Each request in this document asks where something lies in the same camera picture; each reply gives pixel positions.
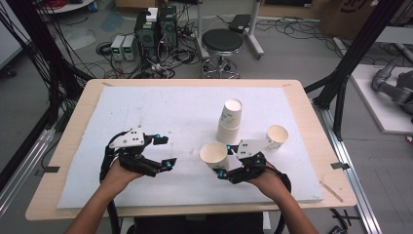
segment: power supply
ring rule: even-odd
[[[116,36],[110,49],[112,50],[112,58],[114,60],[124,60],[124,50],[122,50],[122,45],[124,44],[125,36]]]
[[[137,55],[136,38],[133,35],[125,37],[124,44],[122,45],[124,50],[124,56],[126,60],[134,60]]]
[[[176,7],[169,6],[160,8],[159,22],[164,38],[164,46],[169,50],[177,48]]]
[[[147,21],[146,13],[141,12],[136,18],[134,34],[138,44],[138,51],[144,61],[159,62],[161,30],[158,21]]]

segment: human hand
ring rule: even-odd
[[[131,181],[142,176],[142,174],[133,173],[122,168],[119,160],[116,159],[113,161],[112,166],[110,167],[106,178],[99,186],[98,191],[103,196],[112,200],[116,195],[121,193]]]
[[[275,168],[269,162],[266,163],[266,166]],[[266,169],[259,177],[250,179],[248,182],[255,185],[265,196],[276,203],[284,196],[289,196],[289,192],[280,177],[271,170]]]

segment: stacked paper cups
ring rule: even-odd
[[[224,144],[233,144],[240,129],[243,105],[237,99],[225,101],[221,117],[219,118],[216,139]]]

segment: white paper sheet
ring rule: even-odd
[[[143,155],[160,162],[177,158],[170,172],[133,181],[117,196],[118,207],[178,206],[271,202],[248,183],[220,180],[199,158],[199,150],[216,141],[215,133],[225,100],[243,103],[238,139],[265,138],[274,124],[289,132],[276,153],[263,151],[267,159],[292,183],[300,202],[322,200],[307,150],[282,89],[278,88],[189,88],[106,87],[76,152],[58,208],[82,208],[97,189],[104,148],[111,137],[136,126],[147,135],[169,137],[166,145],[149,145]],[[230,167],[241,165],[235,156]]]

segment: cardboard box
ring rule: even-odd
[[[327,36],[354,39],[376,7],[376,1],[331,0],[319,21]]]

